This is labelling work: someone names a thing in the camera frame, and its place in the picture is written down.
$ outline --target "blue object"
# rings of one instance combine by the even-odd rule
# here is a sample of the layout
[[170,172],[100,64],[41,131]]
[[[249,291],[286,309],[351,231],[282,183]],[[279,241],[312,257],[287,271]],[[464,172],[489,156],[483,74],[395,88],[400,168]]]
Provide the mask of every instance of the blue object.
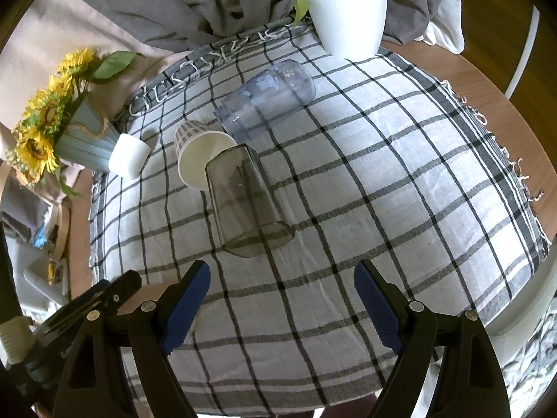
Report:
[[199,268],[166,321],[166,335],[160,347],[166,356],[186,340],[189,328],[211,286],[211,270],[207,262]]
[[286,60],[271,66],[227,96],[215,116],[238,144],[253,140],[315,98],[313,79]]
[[33,246],[35,248],[43,248],[47,242],[48,242],[48,237],[45,236],[45,225],[42,225],[41,228],[35,234],[33,240]]
[[405,347],[399,335],[400,324],[398,318],[363,262],[359,262],[354,269],[354,286],[366,307],[381,342],[400,356]]

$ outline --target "screw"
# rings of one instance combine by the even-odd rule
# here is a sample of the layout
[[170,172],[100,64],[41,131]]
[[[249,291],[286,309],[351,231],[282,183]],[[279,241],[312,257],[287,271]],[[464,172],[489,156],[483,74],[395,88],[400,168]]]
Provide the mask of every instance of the screw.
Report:
[[141,311],[143,312],[150,312],[153,311],[157,307],[157,304],[152,300],[144,301],[141,304]]
[[472,311],[471,309],[467,309],[464,312],[464,315],[466,316],[466,319],[468,319],[468,320],[478,320],[478,315],[474,311]]
[[101,315],[100,311],[94,309],[93,311],[89,311],[89,314],[87,314],[87,320],[97,320],[100,317],[100,315]]
[[421,301],[414,300],[410,302],[410,309],[415,312],[422,312],[425,307]]

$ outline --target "wooden table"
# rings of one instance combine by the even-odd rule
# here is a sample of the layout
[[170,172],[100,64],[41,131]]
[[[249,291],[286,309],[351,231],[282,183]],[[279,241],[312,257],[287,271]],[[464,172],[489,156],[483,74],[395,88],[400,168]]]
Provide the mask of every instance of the wooden table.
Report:
[[[412,42],[405,47],[391,43],[383,43],[383,46],[437,78],[449,80],[457,94],[466,96],[469,105],[486,116],[487,129],[495,134],[500,146],[508,148],[511,160],[524,159],[521,163],[523,173],[530,176],[525,184],[534,195],[540,189],[544,191],[544,196],[533,203],[533,207],[542,228],[552,240],[557,234],[557,173],[516,108],[487,77],[460,55],[423,42]],[[77,181],[76,189],[85,199],[71,199],[72,216],[66,247],[72,297],[83,293],[91,285],[91,272],[88,268],[90,188],[91,172],[84,170]],[[160,295],[161,288],[155,289],[155,296]]]

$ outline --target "blue transparent cup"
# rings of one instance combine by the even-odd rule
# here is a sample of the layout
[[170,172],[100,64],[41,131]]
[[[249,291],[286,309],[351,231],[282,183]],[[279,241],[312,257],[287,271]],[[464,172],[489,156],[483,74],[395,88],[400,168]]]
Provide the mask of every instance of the blue transparent cup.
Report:
[[214,114],[241,144],[297,113],[314,98],[315,85],[306,69],[286,60],[249,79],[229,94]]

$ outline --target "beige fabric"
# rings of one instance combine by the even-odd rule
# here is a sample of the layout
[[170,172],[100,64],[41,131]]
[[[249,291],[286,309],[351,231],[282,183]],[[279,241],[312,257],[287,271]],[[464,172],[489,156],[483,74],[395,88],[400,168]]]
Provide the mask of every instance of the beige fabric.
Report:
[[[0,158],[5,159],[5,150],[15,143],[9,129],[20,119],[27,101],[46,87],[48,76],[56,72],[66,53],[84,47],[94,47],[100,55],[117,50],[145,55],[136,58],[118,80],[91,89],[109,117],[120,112],[129,94],[188,53],[147,46],[82,0],[35,0],[0,54]],[[74,184],[79,170],[64,168],[68,185]],[[50,202],[64,197],[54,176],[47,178],[39,194]]]

